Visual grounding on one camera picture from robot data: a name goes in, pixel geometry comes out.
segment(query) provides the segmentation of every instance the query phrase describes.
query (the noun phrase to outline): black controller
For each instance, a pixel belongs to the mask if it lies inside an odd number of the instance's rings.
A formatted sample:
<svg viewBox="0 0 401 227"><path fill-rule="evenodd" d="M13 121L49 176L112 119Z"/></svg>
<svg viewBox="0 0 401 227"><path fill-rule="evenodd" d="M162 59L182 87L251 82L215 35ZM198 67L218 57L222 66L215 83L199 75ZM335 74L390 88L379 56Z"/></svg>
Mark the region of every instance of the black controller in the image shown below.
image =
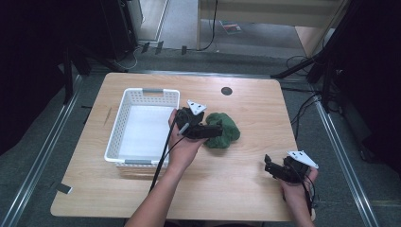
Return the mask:
<svg viewBox="0 0 401 227"><path fill-rule="evenodd" d="M223 128L220 124L202 125L204 112L194 115L191 109L183 107L177 111L176 123L182 135L190 139L203 139L221 136Z"/></svg>
<svg viewBox="0 0 401 227"><path fill-rule="evenodd" d="M265 171L269 172L273 178L278 178L288 183L301 183L309 166L296 161L287 156L284 159L284 165L279 166L271 161L269 155L265 155Z"/></svg>

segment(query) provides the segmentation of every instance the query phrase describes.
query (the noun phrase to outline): wooden table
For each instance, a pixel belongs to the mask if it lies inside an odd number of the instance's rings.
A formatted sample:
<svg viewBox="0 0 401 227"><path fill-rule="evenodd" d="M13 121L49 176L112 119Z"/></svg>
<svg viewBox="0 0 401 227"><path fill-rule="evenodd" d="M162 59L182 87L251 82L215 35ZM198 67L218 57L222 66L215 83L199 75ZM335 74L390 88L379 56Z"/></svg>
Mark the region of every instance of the wooden table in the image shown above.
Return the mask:
<svg viewBox="0 0 401 227"><path fill-rule="evenodd" d="M206 104L205 116L227 113L241 131L227 149L200 148L167 218L289 220L279 183L264 170L265 153L282 164L288 150L297 150L276 80L117 73L103 82L62 180L73 191L58 192L53 215L128 218L147 195L151 180L125 179L103 157L121 97L130 87L177 89L181 106L187 99ZM233 93L225 96L223 87Z"/></svg>

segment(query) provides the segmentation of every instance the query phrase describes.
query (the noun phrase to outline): white basket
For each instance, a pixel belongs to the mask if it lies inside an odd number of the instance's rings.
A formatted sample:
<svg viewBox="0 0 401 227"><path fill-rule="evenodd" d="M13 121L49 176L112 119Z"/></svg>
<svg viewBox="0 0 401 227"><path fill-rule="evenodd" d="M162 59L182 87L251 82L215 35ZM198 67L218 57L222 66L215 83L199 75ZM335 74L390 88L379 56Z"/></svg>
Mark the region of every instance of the white basket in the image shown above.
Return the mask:
<svg viewBox="0 0 401 227"><path fill-rule="evenodd" d="M168 136L168 118L178 109L180 92L129 88L124 91L104 154L118 166L155 167Z"/></svg>

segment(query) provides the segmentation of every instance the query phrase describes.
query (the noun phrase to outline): metal frame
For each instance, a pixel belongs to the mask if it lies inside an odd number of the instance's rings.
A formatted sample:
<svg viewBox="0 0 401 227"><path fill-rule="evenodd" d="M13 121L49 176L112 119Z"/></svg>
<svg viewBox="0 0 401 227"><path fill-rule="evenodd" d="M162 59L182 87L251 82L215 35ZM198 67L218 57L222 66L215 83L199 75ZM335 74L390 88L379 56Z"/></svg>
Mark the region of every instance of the metal frame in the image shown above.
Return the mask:
<svg viewBox="0 0 401 227"><path fill-rule="evenodd" d="M352 167L345 148L340 140L339 134L337 133L336 127L334 126L334 123L331 119L330 113L325 112L323 105L320 102L316 102L316 107L324 124L330 142L333 146L333 149L336 152L336 156L339 160L342 173L344 174L345 180L350 187L351 193L355 200L355 204L357 205L357 209L360 212L365 226L379 226L377 218L375 216L375 212L372 209L369 199L365 194L365 191L357 177L356 172L354 171L354 168Z"/></svg>
<svg viewBox="0 0 401 227"><path fill-rule="evenodd" d="M4 218L1 224L2 227L17 225L18 220L23 214L24 209L30 199L30 196L35 190L37 182L42 176L44 168L47 164L48 159L51 156L53 148L55 147L59 139L62 129L64 128L64 125L68 120L68 117L72 112L72 109L74 108L74 105L77 101L78 94L80 91L81 83L82 83L82 78L80 75L78 75L74 83L76 91L74 92L70 101L62 106L60 114L57 117L55 124L53 125L50 133L47 135L47 138L44 141L44 145L42 146L41 151L39 152L35 162L33 163L31 169L26 175L23 184L19 188L8 213L6 214L6 217Z"/></svg>

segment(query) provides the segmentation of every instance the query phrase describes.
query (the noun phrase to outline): green towel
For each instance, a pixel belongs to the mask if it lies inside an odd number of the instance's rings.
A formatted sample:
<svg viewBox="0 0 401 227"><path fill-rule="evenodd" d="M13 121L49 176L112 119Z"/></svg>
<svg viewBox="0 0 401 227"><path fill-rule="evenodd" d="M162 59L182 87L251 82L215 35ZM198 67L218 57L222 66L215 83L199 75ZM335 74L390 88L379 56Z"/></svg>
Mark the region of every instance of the green towel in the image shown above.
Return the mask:
<svg viewBox="0 0 401 227"><path fill-rule="evenodd" d="M226 113L210 113L206 117L206 123L208 125L216 125L219 121L222 123L223 134L207 140L204 144L208 148L228 148L232 141L239 138L240 132L238 127L235 125L233 119Z"/></svg>

